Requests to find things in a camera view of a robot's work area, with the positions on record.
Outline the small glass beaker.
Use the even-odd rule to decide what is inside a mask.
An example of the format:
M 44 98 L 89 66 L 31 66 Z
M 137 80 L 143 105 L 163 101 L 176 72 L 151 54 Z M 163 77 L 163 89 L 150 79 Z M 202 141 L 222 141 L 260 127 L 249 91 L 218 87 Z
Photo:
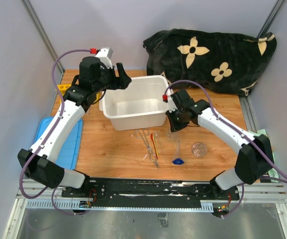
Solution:
M 179 139 L 179 133 L 178 132 L 171 132 L 171 130 L 168 130 L 167 133 L 167 140 L 171 142 L 176 142 Z

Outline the white plastic bin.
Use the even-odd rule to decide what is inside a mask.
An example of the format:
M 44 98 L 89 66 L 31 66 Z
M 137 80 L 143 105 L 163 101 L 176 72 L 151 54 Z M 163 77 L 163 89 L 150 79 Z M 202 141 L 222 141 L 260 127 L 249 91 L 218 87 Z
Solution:
M 162 75 L 133 77 L 125 90 L 107 90 L 100 110 L 117 131 L 162 126 L 168 110 L 162 95 L 167 87 Z

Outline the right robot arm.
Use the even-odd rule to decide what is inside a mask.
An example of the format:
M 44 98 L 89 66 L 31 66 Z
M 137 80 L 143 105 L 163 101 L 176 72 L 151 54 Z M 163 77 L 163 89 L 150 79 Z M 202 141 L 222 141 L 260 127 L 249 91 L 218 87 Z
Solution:
M 171 132 L 178 132 L 193 123 L 215 134 L 236 153 L 235 166 L 210 180 L 213 198 L 222 199 L 237 185 L 251 185 L 272 169 L 272 147 L 266 135 L 256 136 L 241 129 L 219 114 L 209 102 L 194 101 L 186 90 L 164 94 L 162 100 L 168 105 L 166 115 Z

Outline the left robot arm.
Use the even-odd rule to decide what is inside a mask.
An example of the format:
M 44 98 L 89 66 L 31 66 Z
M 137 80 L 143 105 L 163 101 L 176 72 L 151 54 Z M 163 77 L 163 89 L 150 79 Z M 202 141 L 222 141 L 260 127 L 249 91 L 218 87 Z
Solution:
M 72 187 L 80 197 L 91 191 L 88 176 L 56 164 L 59 151 L 75 124 L 96 101 L 97 94 L 105 90 L 124 90 L 131 83 L 122 63 L 107 67 L 98 57 L 85 57 L 79 64 L 79 74 L 62 95 L 59 111 L 41 138 L 29 150 L 21 149 L 18 160 L 22 175 L 44 186 Z

